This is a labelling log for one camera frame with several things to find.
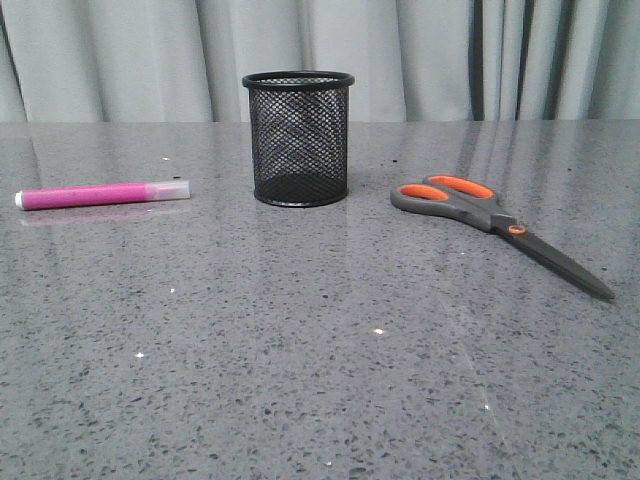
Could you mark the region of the grey orange scissors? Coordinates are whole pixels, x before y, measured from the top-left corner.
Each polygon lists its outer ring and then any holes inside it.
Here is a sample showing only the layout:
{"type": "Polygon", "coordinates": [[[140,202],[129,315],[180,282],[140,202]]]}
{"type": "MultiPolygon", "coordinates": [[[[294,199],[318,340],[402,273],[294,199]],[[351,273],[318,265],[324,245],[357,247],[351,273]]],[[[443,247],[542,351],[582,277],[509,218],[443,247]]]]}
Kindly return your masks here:
{"type": "Polygon", "coordinates": [[[403,211],[449,218],[503,238],[512,246],[595,298],[610,301],[614,292],[575,260],[551,246],[508,213],[491,188],[453,175],[431,175],[390,192],[403,211]]]}

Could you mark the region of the pink highlighter pen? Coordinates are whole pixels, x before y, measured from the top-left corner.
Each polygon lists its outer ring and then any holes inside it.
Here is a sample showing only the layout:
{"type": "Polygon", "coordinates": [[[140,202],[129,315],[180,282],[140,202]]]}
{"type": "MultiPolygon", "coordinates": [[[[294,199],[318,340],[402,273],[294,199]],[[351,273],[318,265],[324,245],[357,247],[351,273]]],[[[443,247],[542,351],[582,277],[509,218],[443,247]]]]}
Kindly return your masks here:
{"type": "Polygon", "coordinates": [[[183,200],[191,197],[187,180],[128,182],[21,190],[15,205],[24,211],[183,200]]]}

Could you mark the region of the black mesh pen holder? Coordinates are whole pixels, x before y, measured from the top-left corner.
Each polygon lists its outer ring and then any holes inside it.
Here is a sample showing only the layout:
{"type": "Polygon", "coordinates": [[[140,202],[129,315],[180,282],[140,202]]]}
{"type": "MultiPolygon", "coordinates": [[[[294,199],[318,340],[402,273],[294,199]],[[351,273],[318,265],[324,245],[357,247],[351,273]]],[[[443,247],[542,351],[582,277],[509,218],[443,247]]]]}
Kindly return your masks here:
{"type": "Polygon", "coordinates": [[[274,71],[242,79],[248,91],[254,197],[308,208],[348,194],[349,89],[333,71],[274,71]]]}

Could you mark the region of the grey curtain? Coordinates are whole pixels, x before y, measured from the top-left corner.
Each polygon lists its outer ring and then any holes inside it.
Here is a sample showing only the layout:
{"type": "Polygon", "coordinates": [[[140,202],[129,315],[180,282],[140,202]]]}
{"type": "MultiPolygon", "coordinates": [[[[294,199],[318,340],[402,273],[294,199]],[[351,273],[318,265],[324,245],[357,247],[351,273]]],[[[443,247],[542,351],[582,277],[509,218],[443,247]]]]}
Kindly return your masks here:
{"type": "Polygon", "coordinates": [[[5,1],[5,122],[244,121],[243,76],[355,78],[356,121],[635,119],[635,1],[5,1]]]}

